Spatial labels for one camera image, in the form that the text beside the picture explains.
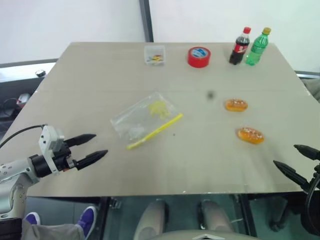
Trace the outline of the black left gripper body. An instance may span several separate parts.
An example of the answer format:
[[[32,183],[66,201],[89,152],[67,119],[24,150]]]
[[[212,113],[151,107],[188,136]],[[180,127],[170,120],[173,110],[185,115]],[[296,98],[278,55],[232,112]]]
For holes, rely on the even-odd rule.
[[[75,167],[70,146],[66,142],[62,143],[59,150],[53,151],[53,162],[59,172],[65,172]]]

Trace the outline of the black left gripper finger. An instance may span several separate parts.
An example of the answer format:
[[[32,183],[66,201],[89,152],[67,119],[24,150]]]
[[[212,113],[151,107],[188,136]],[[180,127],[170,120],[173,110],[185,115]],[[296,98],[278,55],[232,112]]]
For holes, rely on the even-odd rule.
[[[87,143],[88,141],[95,138],[96,136],[97,136],[96,134],[91,134],[91,133],[81,134],[81,135],[78,135],[73,138],[65,140],[65,144],[68,147],[79,146],[84,143]]]
[[[75,160],[74,167],[78,171],[81,169],[84,169],[84,168],[94,164],[95,162],[97,162],[101,158],[103,158],[107,153],[108,153],[108,150],[100,150],[100,151],[93,152],[79,161]]]

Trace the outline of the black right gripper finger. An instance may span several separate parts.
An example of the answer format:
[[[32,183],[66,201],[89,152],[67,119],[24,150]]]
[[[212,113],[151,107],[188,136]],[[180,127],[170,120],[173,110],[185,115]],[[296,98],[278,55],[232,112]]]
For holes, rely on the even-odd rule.
[[[320,151],[313,147],[302,145],[302,144],[295,144],[294,147],[301,153],[303,156],[311,159],[311,160],[320,160]]]
[[[274,160],[273,163],[288,179],[299,185],[305,193],[309,191],[309,182],[306,178],[298,174],[295,169],[280,161]]]

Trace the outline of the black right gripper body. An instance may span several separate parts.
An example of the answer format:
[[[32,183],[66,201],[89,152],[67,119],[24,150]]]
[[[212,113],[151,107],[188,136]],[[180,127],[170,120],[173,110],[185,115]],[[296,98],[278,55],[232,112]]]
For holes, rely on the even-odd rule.
[[[310,181],[307,181],[304,187],[305,193],[310,193],[311,191],[315,191],[320,184],[320,165],[316,165],[314,167],[313,177]]]

